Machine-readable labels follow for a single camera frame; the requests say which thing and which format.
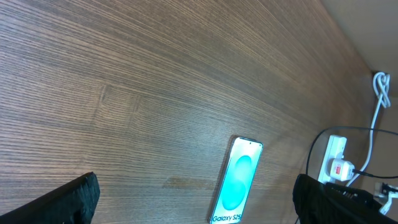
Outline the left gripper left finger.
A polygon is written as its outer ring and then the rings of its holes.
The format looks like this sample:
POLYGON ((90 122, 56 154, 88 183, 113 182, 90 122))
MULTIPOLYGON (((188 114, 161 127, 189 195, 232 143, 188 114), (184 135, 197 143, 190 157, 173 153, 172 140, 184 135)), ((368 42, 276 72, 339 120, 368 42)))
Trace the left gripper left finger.
POLYGON ((91 223, 100 198, 94 172, 1 215, 1 223, 91 223))

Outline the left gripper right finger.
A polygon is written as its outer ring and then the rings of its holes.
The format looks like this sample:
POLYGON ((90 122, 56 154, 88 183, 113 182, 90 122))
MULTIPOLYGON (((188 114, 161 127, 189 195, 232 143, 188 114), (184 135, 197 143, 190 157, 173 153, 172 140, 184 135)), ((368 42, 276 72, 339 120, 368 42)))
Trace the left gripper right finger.
POLYGON ((297 176, 292 200, 301 224, 397 224, 379 212, 382 205, 369 192, 306 174, 297 176))

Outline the turquoise Galaxy smartphone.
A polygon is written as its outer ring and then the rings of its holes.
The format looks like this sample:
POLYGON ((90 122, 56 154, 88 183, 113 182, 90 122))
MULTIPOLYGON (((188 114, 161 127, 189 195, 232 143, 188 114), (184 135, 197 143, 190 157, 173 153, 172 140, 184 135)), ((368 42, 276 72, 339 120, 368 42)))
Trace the turquoise Galaxy smartphone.
POLYGON ((231 142, 209 223, 240 223, 250 193, 263 143, 244 137, 231 142))

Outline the white power strip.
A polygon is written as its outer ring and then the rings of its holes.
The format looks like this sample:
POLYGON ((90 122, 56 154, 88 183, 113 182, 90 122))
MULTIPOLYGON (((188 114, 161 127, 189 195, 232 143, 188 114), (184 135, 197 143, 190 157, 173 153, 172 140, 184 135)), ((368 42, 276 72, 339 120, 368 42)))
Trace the white power strip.
POLYGON ((335 183, 335 179, 330 177, 331 163, 333 159, 342 159, 345 150, 347 138, 338 135, 331 135, 326 146, 326 151, 318 175, 318 181, 325 184, 327 182, 335 183))

